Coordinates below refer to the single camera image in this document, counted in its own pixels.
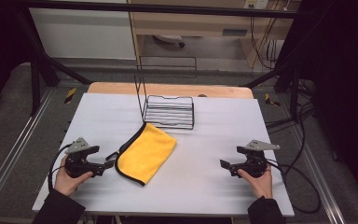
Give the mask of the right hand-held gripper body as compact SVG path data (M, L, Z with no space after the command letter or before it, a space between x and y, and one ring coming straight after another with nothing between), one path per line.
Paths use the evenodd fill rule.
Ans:
M265 173L267 169L267 159L265 157L265 150L280 149L279 145L273 145L259 140L252 140L244 146L250 152L246 157L246 161L239 165L239 169L244 170L250 176L258 178Z

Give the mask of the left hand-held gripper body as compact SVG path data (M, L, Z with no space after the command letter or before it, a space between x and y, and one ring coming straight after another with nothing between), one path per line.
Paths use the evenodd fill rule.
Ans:
M87 157L91 146L83 137L79 137L65 151L67 155L65 168L67 174L72 178L79 177L87 172L93 172L97 168L96 163L88 162Z

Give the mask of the yellow towel with black trim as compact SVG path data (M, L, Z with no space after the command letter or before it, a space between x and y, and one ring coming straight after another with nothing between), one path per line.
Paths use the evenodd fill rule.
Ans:
M175 138L144 122L132 138L105 159L115 159L115 169L120 175L144 186L170 157L175 146Z

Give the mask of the black wire rack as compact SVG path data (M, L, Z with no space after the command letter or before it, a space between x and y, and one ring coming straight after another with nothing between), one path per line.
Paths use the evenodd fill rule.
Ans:
M193 130L195 125L194 100L191 96L179 96L174 93L149 93L145 84L145 67L168 67L197 71L195 57L168 57L176 64L148 63L147 56L139 57L138 74L134 85L143 122L151 123L158 128Z

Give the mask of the person's right hand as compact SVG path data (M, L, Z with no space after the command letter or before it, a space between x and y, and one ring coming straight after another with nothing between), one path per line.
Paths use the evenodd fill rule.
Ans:
M258 178L250 176L242 169L238 170L238 174L249 183L257 199L261 197L266 199L273 198L272 174L270 165L267 167L265 173Z

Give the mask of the person's left hand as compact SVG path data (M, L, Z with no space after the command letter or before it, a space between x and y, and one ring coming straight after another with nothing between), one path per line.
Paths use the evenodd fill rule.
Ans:
M72 178L66 173L65 161L66 156L61 160L60 169L56 174L54 189L59 193L70 197L81 184L93 176L93 172L87 172L79 177Z

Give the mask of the black metal stand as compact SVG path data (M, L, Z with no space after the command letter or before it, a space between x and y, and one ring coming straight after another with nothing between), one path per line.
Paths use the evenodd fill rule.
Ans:
M32 116L34 116L41 107L40 78L43 78L49 87L57 87L60 84L55 69L64 72L66 75L82 84L88 85L92 83L91 80L82 77L48 56L28 9L24 7L13 7L11 13L14 17L13 21L18 27L21 39L25 43L27 53L30 56L33 99Z
M289 33L283 43L278 62L275 67L265 75L244 84L244 87L252 89L265 81L278 76L274 90L278 93L290 89L290 115L298 120L297 100L299 94L300 68L305 63L310 42L314 38L319 22L301 21L294 19Z

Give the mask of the white cabinet panel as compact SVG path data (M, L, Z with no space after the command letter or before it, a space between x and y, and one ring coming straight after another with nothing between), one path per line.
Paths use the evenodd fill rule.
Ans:
M43 8L30 11L51 57L135 59L127 13Z

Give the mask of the office chair base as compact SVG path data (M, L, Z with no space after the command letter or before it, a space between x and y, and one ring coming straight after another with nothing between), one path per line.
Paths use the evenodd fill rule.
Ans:
M177 44L180 48L186 45L183 38L179 35L154 35L154 37L163 42Z

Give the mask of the wooden desk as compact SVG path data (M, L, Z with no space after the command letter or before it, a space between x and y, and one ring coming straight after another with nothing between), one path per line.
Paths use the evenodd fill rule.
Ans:
M127 0L130 4L155 4L191 7L244 8L245 0ZM301 0L268 0L269 10L299 10ZM241 18L233 16L132 12L131 29L136 60L143 53L148 35L226 36L241 43L248 66L259 64L270 40L284 40L291 19Z

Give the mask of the aluminium floor rail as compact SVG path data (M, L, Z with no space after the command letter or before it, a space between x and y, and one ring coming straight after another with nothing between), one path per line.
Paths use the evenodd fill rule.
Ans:
M10 149L4 162L0 167L0 191L5 185L10 173L12 172L15 164L21 156L21 153L25 149L30 137L32 136L34 129L38 122L41 120L45 113L46 108L51 100L52 94L55 92L55 88L47 88L43 97L40 101L41 106L36 110L35 114L32 115L28 120L24 128L21 130L19 137Z
M322 170L318 166L317 161L311 153L310 147L305 141L305 133L299 126L293 128L293 133L296 136L297 142L302 148L302 158L310 173L310 178L313 181L316 189L320 194L324 211L327 214L331 224L345 224L345 218L342 215L339 206L333 196L332 190L329 188Z

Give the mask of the white wall socket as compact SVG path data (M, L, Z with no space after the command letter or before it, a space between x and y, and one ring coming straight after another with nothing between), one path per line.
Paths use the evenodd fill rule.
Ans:
M250 9L266 9L269 0L245 0L244 8Z

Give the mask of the black metal frame bar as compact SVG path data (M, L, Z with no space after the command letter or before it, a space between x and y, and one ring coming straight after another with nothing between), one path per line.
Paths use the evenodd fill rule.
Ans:
M190 6L120 4L120 3L50 1L50 0L14 0L14 2L23 7L32 7L32 8L215 15L215 16L279 18L279 19L308 19L316 14L315 9L308 10L308 11L304 11L304 10L284 11L284 10L267 10L267 9L190 7Z

